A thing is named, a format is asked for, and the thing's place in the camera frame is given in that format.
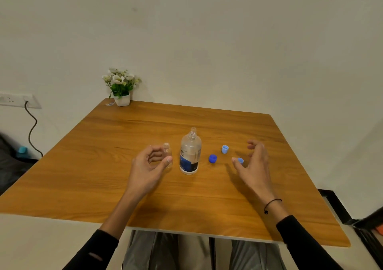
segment blue label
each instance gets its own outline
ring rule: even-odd
[[[184,171],[193,172],[193,171],[197,170],[198,162],[192,164],[190,161],[188,161],[184,157],[180,156],[180,167]]]

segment person's left hand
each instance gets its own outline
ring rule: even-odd
[[[161,178],[162,172],[172,162],[173,157],[162,159],[162,147],[149,145],[141,151],[132,161],[126,193],[138,199],[143,198],[151,191]],[[161,161],[158,165],[151,162]]]

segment wood grain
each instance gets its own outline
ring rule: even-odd
[[[246,165],[246,140],[255,138],[269,151],[272,182],[290,212],[320,244],[350,246],[270,115],[109,102],[103,100],[0,197],[0,212],[101,223],[125,189],[132,158],[148,144],[169,142],[173,167],[129,226],[281,241],[230,161],[242,157]],[[196,174],[185,175],[178,165],[180,142],[192,126],[202,139],[201,160]],[[218,156],[215,164],[208,162],[210,154]]]

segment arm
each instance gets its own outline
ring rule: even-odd
[[[268,153],[261,142],[249,140],[248,143],[247,148],[254,149],[250,154],[249,165],[244,168],[237,158],[233,158],[232,162],[239,177],[253,190],[263,205],[267,205],[278,198],[271,184]],[[295,217],[289,214],[281,201],[271,202],[267,210],[273,216],[276,228],[300,270],[312,269],[313,265],[318,269],[342,269]]]
[[[158,166],[151,162],[160,161]],[[107,268],[127,222],[140,200],[151,191],[161,178],[162,172],[172,161],[162,159],[160,146],[148,146],[132,161],[125,193],[107,220],[64,267],[64,270]]]

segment power socket panel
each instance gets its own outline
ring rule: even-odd
[[[12,107],[24,107],[25,102],[27,108],[41,109],[40,104],[36,98],[31,94],[14,94],[14,93],[2,93],[0,92],[0,106],[12,106]]]

